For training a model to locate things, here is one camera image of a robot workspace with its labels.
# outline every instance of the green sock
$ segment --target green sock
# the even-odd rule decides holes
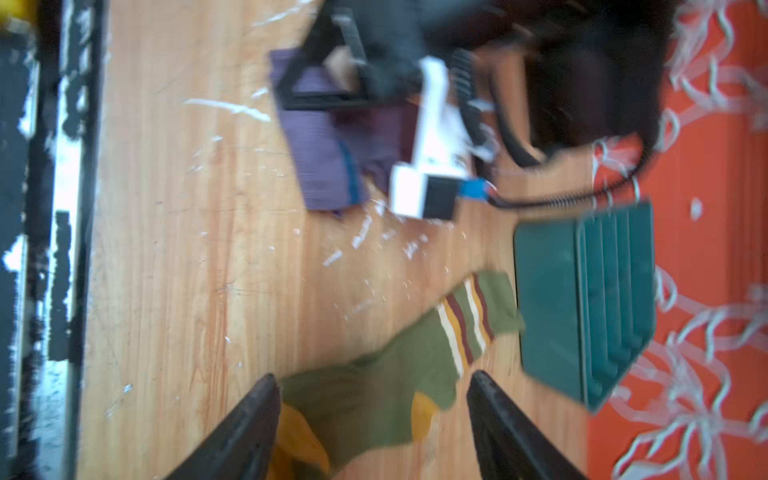
[[[329,478],[366,450],[423,439],[493,339],[522,328],[507,274],[481,272],[380,351],[282,379],[270,477]]]

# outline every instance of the teal plastic tray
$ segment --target teal plastic tray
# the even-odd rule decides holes
[[[523,370],[602,407],[656,331],[648,202],[515,231]]]

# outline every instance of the yellow object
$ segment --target yellow object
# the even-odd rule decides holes
[[[37,0],[0,0],[0,28],[5,30],[14,20],[37,25]]]
[[[280,407],[275,447],[267,478],[275,480],[293,478],[293,470],[290,466],[292,458],[307,465],[315,465],[324,474],[328,474],[331,468],[326,450],[312,432],[304,415],[284,403]]]
[[[421,442],[429,435],[432,417],[440,408],[427,395],[417,391],[411,404],[411,433],[414,442]]]

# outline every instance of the purple cloth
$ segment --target purple cloth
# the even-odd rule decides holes
[[[273,90],[295,49],[270,52]],[[309,67],[296,91],[339,91],[323,67]],[[389,173],[403,159],[403,106],[353,111],[285,111],[277,116],[296,166],[307,210],[340,210],[369,199],[362,178],[370,174],[384,193]]]

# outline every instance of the black cable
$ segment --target black cable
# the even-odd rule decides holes
[[[491,91],[491,97],[496,106],[495,112],[496,121],[498,123],[499,136],[501,137],[502,143],[507,149],[507,152],[509,153],[512,160],[519,167],[523,168],[546,165],[554,157],[554,153],[560,150],[560,147],[555,146],[552,149],[549,149],[551,151],[545,152],[546,158],[544,161],[540,162],[536,160],[536,158],[528,153],[528,151],[522,146],[513,130],[509,127],[509,123],[507,122],[506,115],[503,111],[504,109],[502,108],[502,104],[499,101],[500,97],[496,87],[495,76],[492,73],[488,74],[488,86]],[[626,187],[628,184],[633,182],[638,174],[645,170],[645,168],[650,163],[650,159],[654,155],[654,146],[659,131],[658,118],[660,117],[660,113],[658,104],[655,105],[654,110],[654,114],[649,115],[650,118],[648,121],[649,125],[647,126],[647,131],[645,133],[637,132],[641,137],[643,147],[640,154],[640,159],[637,161],[635,168],[630,171],[626,177],[614,180],[600,190],[585,190],[582,192],[553,195],[550,197],[540,197],[535,200],[508,200],[502,197],[490,196],[488,197],[488,203],[502,210],[522,210],[526,208],[548,207],[562,208],[570,207],[587,201],[592,201],[593,199],[601,199],[606,197],[610,192],[618,190],[622,187]]]
[[[578,193],[541,197],[536,200],[509,200],[491,195],[488,197],[488,203],[502,210],[522,210],[526,208],[572,207],[586,201],[592,201],[592,199],[601,199],[606,197],[610,192],[626,187],[628,184],[632,183],[637,175],[643,173],[643,170],[648,167],[653,155],[654,142],[649,141],[648,139],[643,139],[643,150],[640,153],[640,160],[637,161],[635,168],[630,171],[626,177],[614,180],[600,190],[585,190]]]

